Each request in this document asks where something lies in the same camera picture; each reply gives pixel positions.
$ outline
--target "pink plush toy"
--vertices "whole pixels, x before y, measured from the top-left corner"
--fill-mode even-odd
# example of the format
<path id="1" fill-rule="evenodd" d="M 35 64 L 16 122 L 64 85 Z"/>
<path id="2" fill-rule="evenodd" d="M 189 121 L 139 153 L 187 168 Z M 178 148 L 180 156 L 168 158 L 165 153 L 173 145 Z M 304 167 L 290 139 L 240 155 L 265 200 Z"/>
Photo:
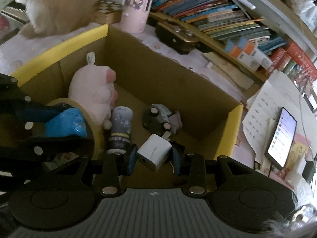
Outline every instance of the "pink plush toy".
<path id="1" fill-rule="evenodd" d="M 96 66 L 93 52 L 87 54 L 87 63 L 74 74 L 68 97 L 80 104 L 96 125 L 109 130 L 111 109 L 118 98 L 116 73 L 108 66 Z"/>

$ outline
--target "fluffy stuffed animal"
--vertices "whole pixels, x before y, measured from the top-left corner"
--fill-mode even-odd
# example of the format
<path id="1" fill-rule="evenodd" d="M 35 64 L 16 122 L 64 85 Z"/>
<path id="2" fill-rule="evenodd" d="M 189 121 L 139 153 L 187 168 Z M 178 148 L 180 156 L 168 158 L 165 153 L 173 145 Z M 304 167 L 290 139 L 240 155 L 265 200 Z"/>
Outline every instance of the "fluffy stuffed animal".
<path id="1" fill-rule="evenodd" d="M 21 0 L 21 2 L 26 5 L 26 14 L 30 23 L 24 26 L 20 33 L 27 38 L 67 34 L 92 21 L 103 23 L 98 22 L 101 13 L 94 12 L 95 0 Z"/>
<path id="2" fill-rule="evenodd" d="M 73 76 L 69 86 L 69 99 L 80 104 L 93 122 L 111 129 L 111 109 L 118 98 L 114 81 L 116 73 L 108 66 L 96 66 L 95 54 L 87 54 L 87 62 Z"/>

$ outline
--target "smartphone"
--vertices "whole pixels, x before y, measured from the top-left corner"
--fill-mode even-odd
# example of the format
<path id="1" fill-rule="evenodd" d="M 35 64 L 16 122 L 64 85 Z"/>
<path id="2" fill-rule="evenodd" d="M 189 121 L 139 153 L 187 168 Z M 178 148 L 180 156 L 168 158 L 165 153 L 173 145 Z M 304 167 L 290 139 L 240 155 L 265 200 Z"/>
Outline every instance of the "smartphone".
<path id="1" fill-rule="evenodd" d="M 291 150 L 297 121 L 283 107 L 272 141 L 265 156 L 279 169 L 283 169 Z"/>

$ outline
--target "power adapter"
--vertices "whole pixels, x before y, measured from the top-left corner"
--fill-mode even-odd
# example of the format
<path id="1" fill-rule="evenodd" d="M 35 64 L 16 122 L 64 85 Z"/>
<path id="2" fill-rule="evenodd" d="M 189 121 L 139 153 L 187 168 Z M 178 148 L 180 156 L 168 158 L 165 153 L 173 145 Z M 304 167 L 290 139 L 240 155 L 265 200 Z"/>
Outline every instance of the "power adapter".
<path id="1" fill-rule="evenodd" d="M 170 132 L 165 132 L 162 137 L 152 134 L 137 151 L 138 161 L 157 172 L 168 158 L 169 150 L 172 148 L 167 141 L 169 135 L 171 135 Z"/>

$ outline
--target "pink tumbler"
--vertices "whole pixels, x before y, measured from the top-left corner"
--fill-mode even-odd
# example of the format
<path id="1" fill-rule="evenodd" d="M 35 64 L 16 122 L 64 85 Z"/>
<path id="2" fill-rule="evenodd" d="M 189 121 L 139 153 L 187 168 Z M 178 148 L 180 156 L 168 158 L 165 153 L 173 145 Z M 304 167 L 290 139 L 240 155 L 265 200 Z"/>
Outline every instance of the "pink tumbler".
<path id="1" fill-rule="evenodd" d="M 153 0 L 125 0 L 121 17 L 121 29 L 131 34 L 144 31 Z"/>

